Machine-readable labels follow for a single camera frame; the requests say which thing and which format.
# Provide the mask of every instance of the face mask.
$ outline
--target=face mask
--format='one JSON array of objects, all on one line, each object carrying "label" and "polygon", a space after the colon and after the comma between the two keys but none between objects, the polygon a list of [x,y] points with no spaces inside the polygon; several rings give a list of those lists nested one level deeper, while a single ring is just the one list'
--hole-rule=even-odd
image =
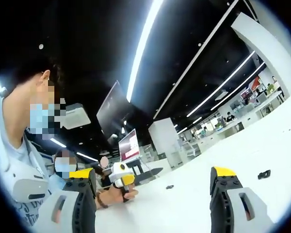
[{"label": "face mask", "polygon": [[69,164],[56,164],[55,170],[57,172],[70,172]]},{"label": "face mask", "polygon": [[30,109],[29,132],[42,134],[43,139],[51,139],[62,127],[61,121],[62,116],[55,116],[55,104],[49,104],[48,109],[43,109],[42,104],[34,104]]}]

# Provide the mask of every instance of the air conditioner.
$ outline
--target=air conditioner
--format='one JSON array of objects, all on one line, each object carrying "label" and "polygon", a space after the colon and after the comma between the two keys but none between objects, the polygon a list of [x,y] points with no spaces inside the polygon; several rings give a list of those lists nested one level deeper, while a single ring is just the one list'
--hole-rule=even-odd
[{"label": "air conditioner", "polygon": [[225,90],[220,90],[218,92],[218,96],[217,98],[215,98],[216,101],[223,99],[224,96],[226,96],[228,94],[228,91]]},{"label": "air conditioner", "polygon": [[68,130],[88,125],[91,120],[88,118],[83,105],[75,103],[66,107],[66,116],[64,120],[64,127]]}]

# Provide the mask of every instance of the ear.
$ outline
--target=ear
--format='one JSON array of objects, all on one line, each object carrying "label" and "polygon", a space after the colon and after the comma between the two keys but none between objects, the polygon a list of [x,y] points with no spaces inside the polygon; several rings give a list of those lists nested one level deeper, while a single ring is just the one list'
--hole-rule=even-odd
[{"label": "ear", "polygon": [[50,75],[50,70],[46,70],[43,72],[42,76],[40,77],[41,82],[45,81],[45,80],[49,80],[49,75]]}]

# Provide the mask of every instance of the sign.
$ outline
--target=sign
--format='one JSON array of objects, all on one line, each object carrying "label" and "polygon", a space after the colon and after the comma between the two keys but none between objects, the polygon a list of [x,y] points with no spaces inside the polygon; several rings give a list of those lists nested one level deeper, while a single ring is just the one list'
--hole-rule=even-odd
[{"label": "sign", "polygon": [[136,130],[131,131],[118,143],[121,161],[140,155]]}]

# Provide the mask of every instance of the desk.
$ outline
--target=desk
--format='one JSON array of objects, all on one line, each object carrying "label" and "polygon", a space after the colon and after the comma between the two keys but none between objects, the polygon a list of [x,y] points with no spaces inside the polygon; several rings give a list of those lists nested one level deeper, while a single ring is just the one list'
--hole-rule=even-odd
[{"label": "desk", "polygon": [[229,122],[226,127],[217,131],[215,134],[217,134],[221,139],[232,136],[238,132],[236,126],[239,124],[242,124],[242,121],[240,119],[234,119],[232,122]]},{"label": "desk", "polygon": [[[96,231],[188,233],[194,229],[210,233],[212,166],[234,170],[242,185],[267,204],[271,220],[278,222],[291,204],[291,96],[251,127],[220,141],[182,167],[136,187],[139,195],[133,201],[98,210]],[[269,169],[271,176],[258,180],[258,174]]]}]

